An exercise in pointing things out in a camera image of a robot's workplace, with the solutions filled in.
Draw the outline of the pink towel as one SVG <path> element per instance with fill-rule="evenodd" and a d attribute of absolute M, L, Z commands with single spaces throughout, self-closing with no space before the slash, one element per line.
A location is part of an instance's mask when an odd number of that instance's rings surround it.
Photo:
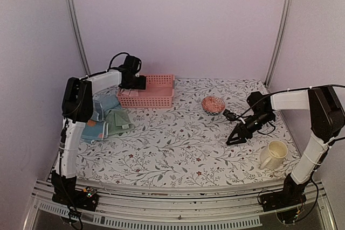
<path fill-rule="evenodd" d="M 120 89 L 118 96 L 124 97 L 139 97 L 139 90 L 137 89 Z"/>

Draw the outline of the pink perforated plastic basket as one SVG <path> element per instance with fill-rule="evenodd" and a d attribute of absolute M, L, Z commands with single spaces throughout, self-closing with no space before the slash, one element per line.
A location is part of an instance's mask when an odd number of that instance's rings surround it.
<path fill-rule="evenodd" d="M 116 97 L 123 108 L 171 108 L 175 90 L 173 74 L 146 75 L 146 89 L 139 97 Z"/>

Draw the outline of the blue patterned towel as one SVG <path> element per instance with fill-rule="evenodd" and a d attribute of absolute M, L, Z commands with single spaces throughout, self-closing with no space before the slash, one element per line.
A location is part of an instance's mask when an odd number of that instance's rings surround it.
<path fill-rule="evenodd" d="M 108 126 L 102 103 L 93 101 L 93 114 L 83 129 L 81 139 L 90 144 L 103 141 L 108 137 Z"/>

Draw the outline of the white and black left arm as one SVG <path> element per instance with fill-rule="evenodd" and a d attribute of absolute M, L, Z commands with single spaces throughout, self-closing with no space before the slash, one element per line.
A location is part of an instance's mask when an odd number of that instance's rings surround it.
<path fill-rule="evenodd" d="M 121 89 L 145 90 L 147 79 L 139 72 L 120 66 L 83 78 L 67 81 L 63 103 L 63 128 L 60 134 L 59 155 L 54 173 L 62 179 L 76 179 L 76 159 L 82 131 L 93 115 L 93 95 L 111 86 Z"/>

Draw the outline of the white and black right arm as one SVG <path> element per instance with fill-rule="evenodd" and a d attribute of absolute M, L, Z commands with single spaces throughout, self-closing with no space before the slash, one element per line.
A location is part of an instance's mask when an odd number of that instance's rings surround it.
<path fill-rule="evenodd" d="M 242 144 L 251 139 L 263 125 L 275 120 L 275 111 L 307 110 L 311 123 L 310 138 L 288 178 L 296 185 L 308 182 L 344 128 L 344 109 L 335 88 L 336 85 L 322 85 L 270 94 L 252 92 L 247 98 L 252 115 L 244 117 L 243 114 L 232 115 L 228 110 L 223 112 L 229 121 L 238 121 L 227 138 L 227 145 Z"/>

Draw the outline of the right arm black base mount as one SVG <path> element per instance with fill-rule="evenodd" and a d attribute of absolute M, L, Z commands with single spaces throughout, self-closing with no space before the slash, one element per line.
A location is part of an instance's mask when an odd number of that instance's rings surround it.
<path fill-rule="evenodd" d="M 281 191 L 266 191 L 258 195 L 258 203 L 262 206 L 264 212 L 279 210 L 290 206 L 303 205 L 306 201 L 304 194 L 305 187 L 310 182 L 307 180 L 303 184 L 297 184 L 289 173 L 284 180 Z M 277 214 L 278 220 L 284 224 L 293 224 L 297 221 L 300 209 L 282 211 Z"/>

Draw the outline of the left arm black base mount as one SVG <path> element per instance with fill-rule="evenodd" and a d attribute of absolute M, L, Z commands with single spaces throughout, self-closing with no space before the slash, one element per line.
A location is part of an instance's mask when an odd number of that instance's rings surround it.
<path fill-rule="evenodd" d="M 54 187 L 52 201 L 69 207 L 95 211 L 99 202 L 96 190 L 89 186 L 83 190 L 77 190 L 77 177 L 66 178 L 56 170 L 52 171 L 51 182 Z"/>

